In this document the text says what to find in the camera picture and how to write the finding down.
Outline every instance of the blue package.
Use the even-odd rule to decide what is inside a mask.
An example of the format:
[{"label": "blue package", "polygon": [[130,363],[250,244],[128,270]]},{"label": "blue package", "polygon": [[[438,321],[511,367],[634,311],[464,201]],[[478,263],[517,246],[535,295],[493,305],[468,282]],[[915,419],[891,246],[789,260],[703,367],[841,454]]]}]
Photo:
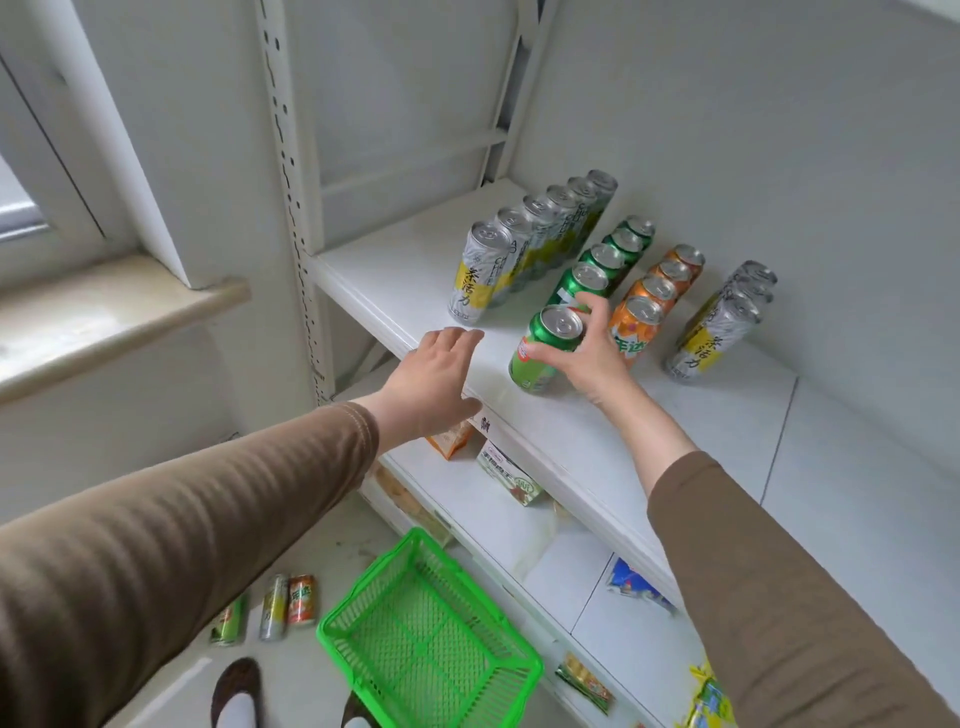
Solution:
[{"label": "blue package", "polygon": [[665,610],[673,614],[676,607],[663,596],[649,581],[640,576],[621,558],[617,558],[607,580],[607,586],[617,590],[624,596],[636,596],[656,602]]}]

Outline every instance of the brown sleeve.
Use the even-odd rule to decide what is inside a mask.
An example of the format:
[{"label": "brown sleeve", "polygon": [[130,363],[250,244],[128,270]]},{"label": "brown sleeve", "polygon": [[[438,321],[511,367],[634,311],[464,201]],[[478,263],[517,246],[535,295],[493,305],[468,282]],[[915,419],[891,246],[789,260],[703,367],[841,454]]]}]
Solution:
[{"label": "brown sleeve", "polygon": [[0,528],[0,725],[101,724],[361,480],[355,404],[113,480]]},{"label": "brown sleeve", "polygon": [[870,617],[711,457],[693,452],[670,466],[648,515],[741,728],[960,725]]}]

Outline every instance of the window sill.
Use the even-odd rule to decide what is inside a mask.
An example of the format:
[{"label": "window sill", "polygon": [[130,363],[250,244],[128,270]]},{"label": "window sill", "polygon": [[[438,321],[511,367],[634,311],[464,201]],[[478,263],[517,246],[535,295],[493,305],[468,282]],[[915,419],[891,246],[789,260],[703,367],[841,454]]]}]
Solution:
[{"label": "window sill", "polygon": [[0,404],[95,369],[250,296],[240,279],[192,291],[145,255],[0,295]]}]

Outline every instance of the perforated metal post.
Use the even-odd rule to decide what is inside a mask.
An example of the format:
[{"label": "perforated metal post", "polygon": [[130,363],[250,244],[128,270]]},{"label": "perforated metal post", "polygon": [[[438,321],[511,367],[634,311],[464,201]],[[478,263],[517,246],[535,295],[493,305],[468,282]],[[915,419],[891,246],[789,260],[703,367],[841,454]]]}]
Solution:
[{"label": "perforated metal post", "polygon": [[324,213],[320,195],[320,161],[307,97],[296,92],[291,62],[289,24],[282,0],[253,0],[270,114],[273,119],[276,163],[280,173],[287,230],[294,248],[306,329],[310,369],[317,404],[335,394],[329,301],[307,276],[305,259],[324,249]]}]

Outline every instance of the hand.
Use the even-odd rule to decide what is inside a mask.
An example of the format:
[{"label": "hand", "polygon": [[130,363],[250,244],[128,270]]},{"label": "hand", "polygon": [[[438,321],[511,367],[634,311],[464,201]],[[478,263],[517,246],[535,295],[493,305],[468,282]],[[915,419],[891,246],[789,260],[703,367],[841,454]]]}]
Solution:
[{"label": "hand", "polygon": [[590,313],[577,310],[587,327],[577,351],[562,352],[541,342],[528,344],[527,351],[534,359],[563,372],[588,400],[606,411],[624,392],[637,385],[610,335],[610,303],[602,296],[583,291],[577,294],[577,301],[590,308]]},{"label": "hand", "polygon": [[480,411],[480,400],[462,399],[461,393],[483,333],[459,327],[427,331],[379,392],[356,400],[377,420],[380,453],[444,432]]}]

